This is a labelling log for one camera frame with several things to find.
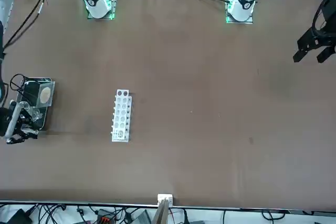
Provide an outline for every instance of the brown table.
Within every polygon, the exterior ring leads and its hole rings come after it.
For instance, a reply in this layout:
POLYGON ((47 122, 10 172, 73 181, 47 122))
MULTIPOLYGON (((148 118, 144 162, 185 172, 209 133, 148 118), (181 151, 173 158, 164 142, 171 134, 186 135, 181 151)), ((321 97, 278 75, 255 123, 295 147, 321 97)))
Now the brown table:
MULTIPOLYGON (((48 0, 4 80, 56 81, 49 132, 1 144, 1 198, 335 210, 336 59, 292 61, 320 1, 258 0, 251 26, 212 0, 118 0, 111 22, 48 0), (111 143, 118 88, 128 144, 111 143)), ((7 37, 35 2, 15 0, 7 37)))

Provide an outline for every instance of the metal frame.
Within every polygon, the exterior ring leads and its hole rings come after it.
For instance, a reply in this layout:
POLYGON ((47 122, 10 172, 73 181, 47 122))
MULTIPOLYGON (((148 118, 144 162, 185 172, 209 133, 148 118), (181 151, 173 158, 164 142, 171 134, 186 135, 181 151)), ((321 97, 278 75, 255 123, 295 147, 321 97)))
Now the metal frame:
MULTIPOLYGON (((0 204, 6 205, 34 205, 34 204, 48 204, 48 205, 57 205, 64 204, 66 206, 87 206, 87 207, 130 207, 130 208, 147 208, 147 209, 155 209, 157 205, 150 204, 118 204, 118 203, 100 203, 100 202, 83 202, 83 201, 24 201, 24 200, 0 200, 0 204)), ((295 214, 295 215, 305 215, 302 210, 299 209, 265 209, 265 208, 237 208, 237 207, 195 207, 195 206, 172 206, 171 209, 186 209, 186 210, 214 210, 214 211, 234 211, 234 212, 261 212, 261 211, 270 211, 272 214, 278 214, 282 212, 286 212, 287 214, 295 214)), ((336 211, 316 211, 319 213, 325 213, 325 215, 320 216, 330 216, 329 214, 336 214, 336 211)))

